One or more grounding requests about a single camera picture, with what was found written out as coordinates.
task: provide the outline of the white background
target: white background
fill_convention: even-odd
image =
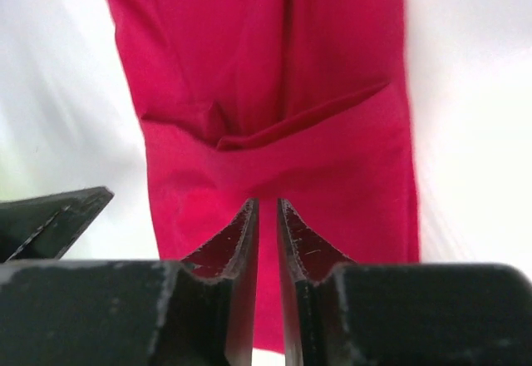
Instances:
[[[407,6],[423,260],[532,276],[532,0]],[[105,0],[0,0],[0,200],[107,185],[66,258],[156,258],[144,151]]]

